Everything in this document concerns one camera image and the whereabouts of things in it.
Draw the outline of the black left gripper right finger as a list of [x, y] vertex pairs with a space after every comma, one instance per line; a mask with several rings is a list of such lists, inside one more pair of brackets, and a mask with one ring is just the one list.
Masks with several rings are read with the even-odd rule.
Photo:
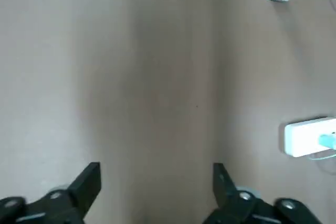
[[295, 223], [321, 221], [300, 201], [277, 198], [272, 205], [247, 190], [239, 190], [224, 164], [213, 164], [213, 193], [218, 207], [205, 223]]

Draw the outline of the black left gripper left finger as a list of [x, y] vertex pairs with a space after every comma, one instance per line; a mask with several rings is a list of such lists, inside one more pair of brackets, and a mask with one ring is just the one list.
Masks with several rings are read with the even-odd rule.
[[1, 223], [84, 223], [101, 185], [100, 163], [91, 162], [67, 188], [52, 190], [35, 202], [2, 198]]

